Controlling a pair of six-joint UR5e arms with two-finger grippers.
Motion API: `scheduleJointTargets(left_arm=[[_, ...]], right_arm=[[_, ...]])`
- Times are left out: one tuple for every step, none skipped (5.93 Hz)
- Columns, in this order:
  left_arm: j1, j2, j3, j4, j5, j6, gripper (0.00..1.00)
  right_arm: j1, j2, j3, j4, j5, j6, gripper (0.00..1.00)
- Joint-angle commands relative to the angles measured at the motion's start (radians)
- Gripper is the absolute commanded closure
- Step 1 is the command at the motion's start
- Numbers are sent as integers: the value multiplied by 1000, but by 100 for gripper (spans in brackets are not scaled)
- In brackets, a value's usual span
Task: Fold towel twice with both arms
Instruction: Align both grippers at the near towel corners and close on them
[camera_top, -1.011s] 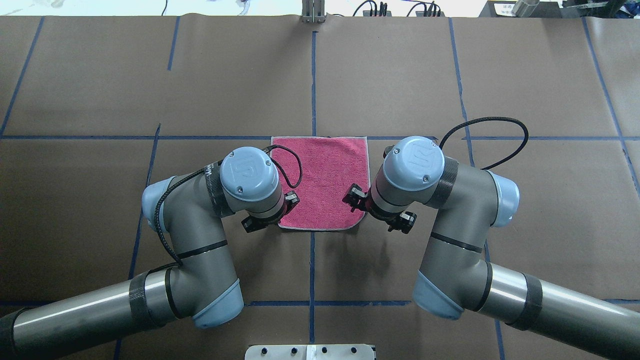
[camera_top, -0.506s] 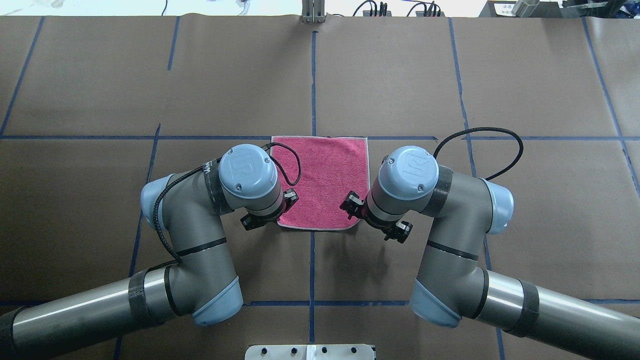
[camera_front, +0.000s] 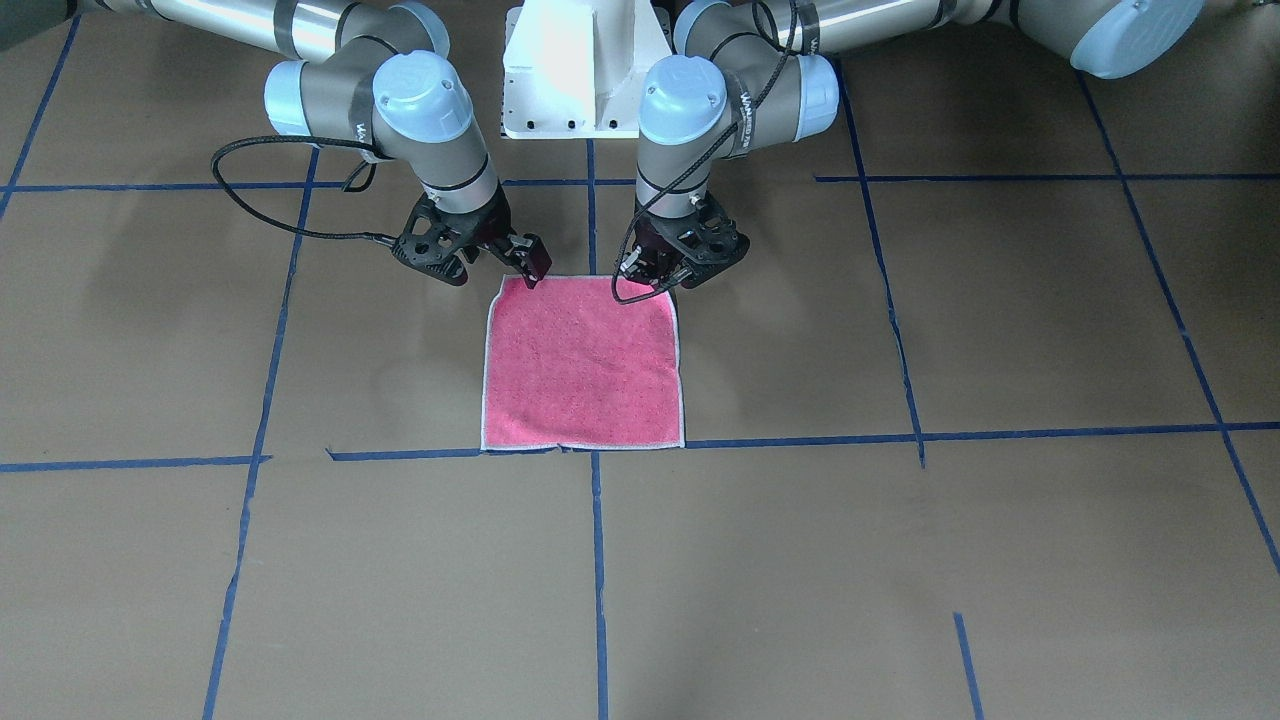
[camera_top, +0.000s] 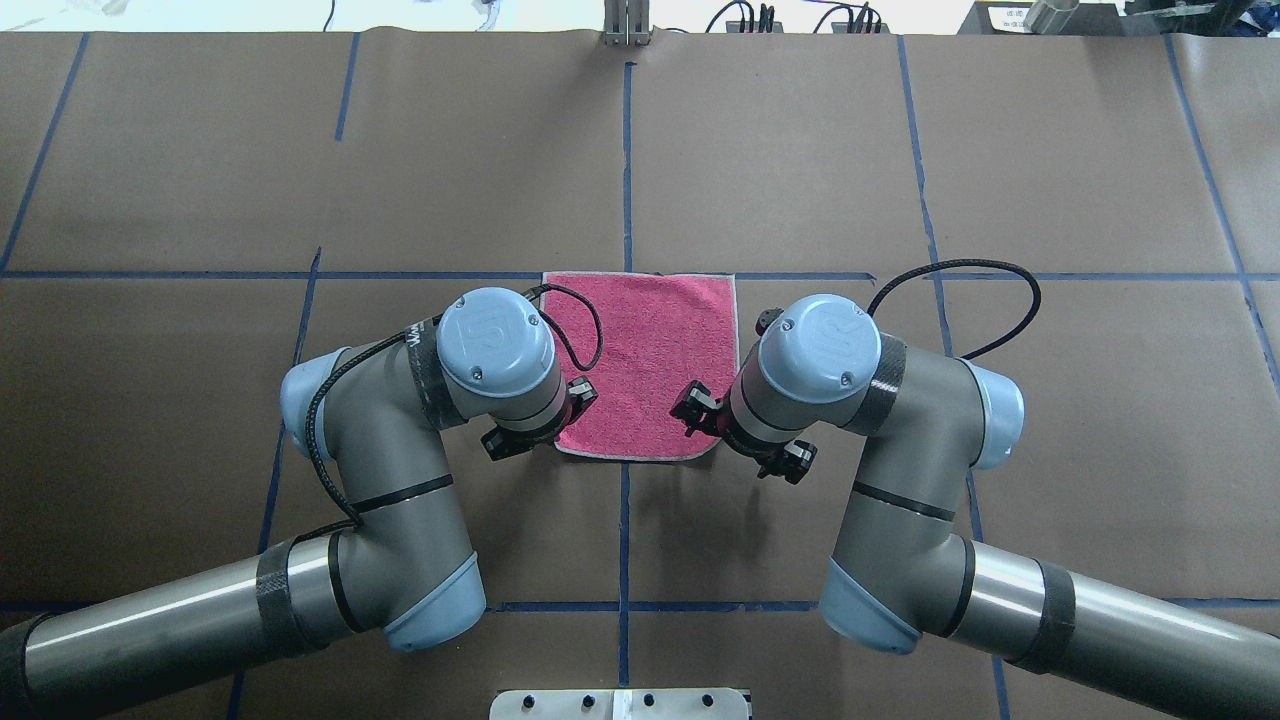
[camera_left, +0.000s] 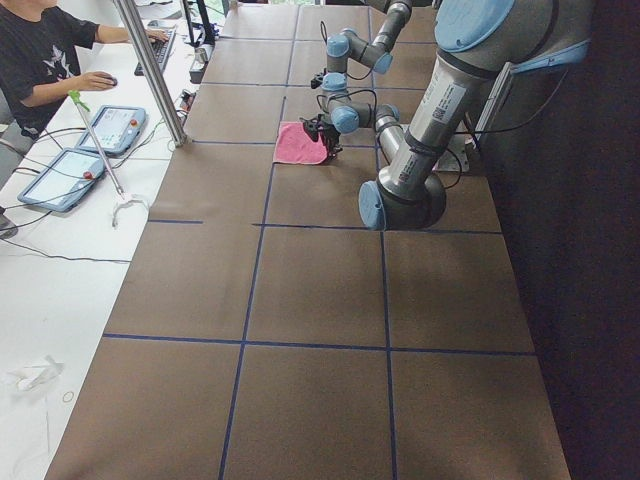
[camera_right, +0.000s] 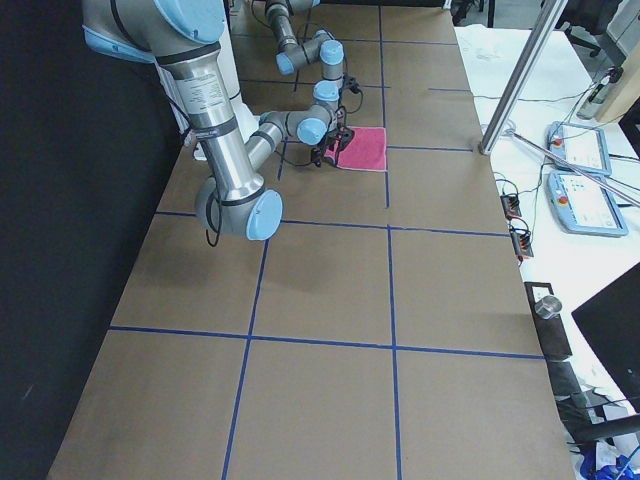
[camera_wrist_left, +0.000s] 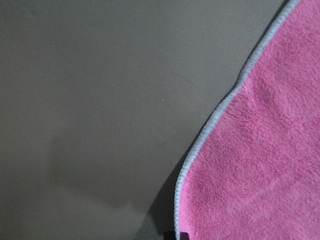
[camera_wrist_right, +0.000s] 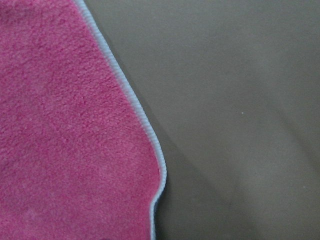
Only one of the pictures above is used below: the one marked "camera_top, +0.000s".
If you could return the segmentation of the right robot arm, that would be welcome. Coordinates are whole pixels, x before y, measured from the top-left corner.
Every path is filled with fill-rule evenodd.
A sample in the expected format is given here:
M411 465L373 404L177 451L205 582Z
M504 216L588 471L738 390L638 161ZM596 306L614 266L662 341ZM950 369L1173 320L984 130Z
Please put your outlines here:
M817 460L805 429L865 441L818 602L835 632L896 655L937 635L1175 717L1279 715L1275 635L955 532L970 471L1020 439L1015 382L906 345L835 293L767 310L756 332L724 392L691 380L669 414L788 483Z

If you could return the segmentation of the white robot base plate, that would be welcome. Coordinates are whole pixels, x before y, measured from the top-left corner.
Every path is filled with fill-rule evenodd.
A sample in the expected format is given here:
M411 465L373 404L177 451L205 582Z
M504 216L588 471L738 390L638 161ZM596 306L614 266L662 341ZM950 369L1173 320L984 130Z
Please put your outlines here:
M753 719L748 691L730 687L503 691L490 719Z

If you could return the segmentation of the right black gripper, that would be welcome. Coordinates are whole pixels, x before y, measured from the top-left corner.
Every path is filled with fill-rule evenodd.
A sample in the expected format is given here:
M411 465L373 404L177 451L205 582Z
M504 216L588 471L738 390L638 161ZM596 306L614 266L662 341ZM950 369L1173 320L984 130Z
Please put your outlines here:
M818 455L818 447L803 439L781 442L751 433L733 414L731 396L713 398L700 380L691 380L685 387L669 415L685 425L686 437L695 433L716 437L735 452L753 459L758 478L781 477L796 486Z

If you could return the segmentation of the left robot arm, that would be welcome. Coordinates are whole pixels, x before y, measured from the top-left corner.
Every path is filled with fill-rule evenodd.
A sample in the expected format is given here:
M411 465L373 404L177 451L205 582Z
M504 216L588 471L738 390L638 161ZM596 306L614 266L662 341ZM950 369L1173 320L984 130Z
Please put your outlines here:
M375 343L289 369L287 434L343 520L260 555L3 633L3 716L87 719L294 659L374 629L399 652L461 635L486 610L442 443L476 416L494 461L550 445L596 398L600 359L539 306L552 283L481 287Z

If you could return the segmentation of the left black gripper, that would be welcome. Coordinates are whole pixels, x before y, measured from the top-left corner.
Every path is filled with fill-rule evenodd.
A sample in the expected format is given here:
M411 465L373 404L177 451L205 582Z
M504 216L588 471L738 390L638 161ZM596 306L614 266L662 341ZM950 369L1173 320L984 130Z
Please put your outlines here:
M539 445L553 445L598 397L599 393L586 375L568 380L544 413L532 418L532 427L516 428L509 423L495 421L495 425L483 436L483 448L492 461L500 461L527 454Z

